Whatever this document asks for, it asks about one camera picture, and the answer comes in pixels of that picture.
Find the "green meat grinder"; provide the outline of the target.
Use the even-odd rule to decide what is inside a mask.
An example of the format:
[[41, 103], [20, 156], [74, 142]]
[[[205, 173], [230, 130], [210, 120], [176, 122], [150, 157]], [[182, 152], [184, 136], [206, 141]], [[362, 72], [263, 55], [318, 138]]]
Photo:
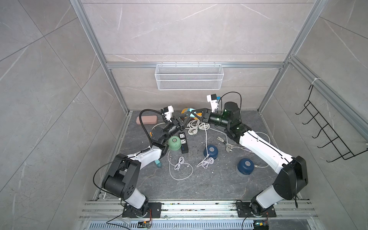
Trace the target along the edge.
[[168, 140], [169, 150], [179, 150], [182, 146], [181, 139], [178, 136], [172, 136]]

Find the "blue meat grinder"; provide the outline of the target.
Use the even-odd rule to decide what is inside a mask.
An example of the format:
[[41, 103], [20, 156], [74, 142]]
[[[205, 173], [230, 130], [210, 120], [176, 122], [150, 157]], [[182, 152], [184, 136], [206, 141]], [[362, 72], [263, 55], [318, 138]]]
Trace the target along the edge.
[[208, 145], [205, 149], [204, 149], [204, 157], [209, 157], [209, 158], [213, 158], [214, 160], [217, 159], [219, 151], [217, 149], [216, 146], [214, 145]]
[[255, 169], [255, 165], [252, 160], [248, 158], [242, 158], [236, 166], [236, 173], [240, 177], [246, 177], [250, 175]]

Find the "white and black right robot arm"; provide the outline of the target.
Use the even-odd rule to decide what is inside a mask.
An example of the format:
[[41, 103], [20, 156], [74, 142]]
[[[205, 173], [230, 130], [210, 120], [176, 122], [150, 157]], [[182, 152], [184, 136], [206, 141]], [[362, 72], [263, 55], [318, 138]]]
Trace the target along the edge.
[[237, 103], [226, 102], [219, 114], [215, 110], [222, 99], [215, 94], [208, 95], [207, 99], [211, 109], [192, 110], [190, 114], [203, 123], [223, 127], [229, 139], [252, 151], [278, 175], [272, 185], [252, 198], [252, 213], [259, 216], [275, 203], [296, 200], [297, 194], [308, 184], [306, 161], [301, 156], [293, 157], [284, 153], [259, 137], [242, 122], [241, 109]]

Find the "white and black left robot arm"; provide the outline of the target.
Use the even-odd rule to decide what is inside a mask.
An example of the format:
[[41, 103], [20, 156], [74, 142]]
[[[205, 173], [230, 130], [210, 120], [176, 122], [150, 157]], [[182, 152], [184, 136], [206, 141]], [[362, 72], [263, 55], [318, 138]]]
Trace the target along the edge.
[[[164, 128], [156, 127], [150, 134], [143, 124], [142, 115], [144, 112], [161, 115], [166, 121], [166, 126]], [[148, 210], [149, 199], [137, 189], [140, 170], [165, 156], [169, 151], [169, 139], [177, 132], [183, 131], [190, 120], [190, 111], [179, 117], [171, 117], [165, 112], [168, 112], [168, 109], [163, 109], [160, 112], [144, 109], [140, 112], [139, 122], [148, 137], [149, 146], [134, 154], [118, 154], [113, 161], [106, 163], [104, 166], [109, 166], [109, 169], [101, 186], [97, 186], [99, 190], [116, 196], [129, 204], [133, 210], [140, 212], [141, 216], [145, 215]]]

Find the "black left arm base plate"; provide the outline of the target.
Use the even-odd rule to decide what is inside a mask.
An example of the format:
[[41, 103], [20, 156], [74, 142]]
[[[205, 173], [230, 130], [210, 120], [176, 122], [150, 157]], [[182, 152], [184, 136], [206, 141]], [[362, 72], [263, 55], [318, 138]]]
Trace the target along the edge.
[[161, 216], [162, 203], [145, 203], [140, 209], [134, 208], [129, 204], [124, 205], [123, 218], [159, 218]]

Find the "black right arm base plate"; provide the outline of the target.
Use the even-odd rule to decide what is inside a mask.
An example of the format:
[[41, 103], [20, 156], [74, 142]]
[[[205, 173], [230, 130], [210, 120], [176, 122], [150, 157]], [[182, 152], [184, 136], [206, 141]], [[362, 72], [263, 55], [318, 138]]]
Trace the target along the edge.
[[269, 207], [268, 209], [264, 209], [258, 205], [253, 204], [252, 202], [245, 202], [237, 200], [235, 201], [236, 211], [238, 213], [238, 217], [258, 217], [258, 218], [275, 218], [276, 211], [274, 206]]

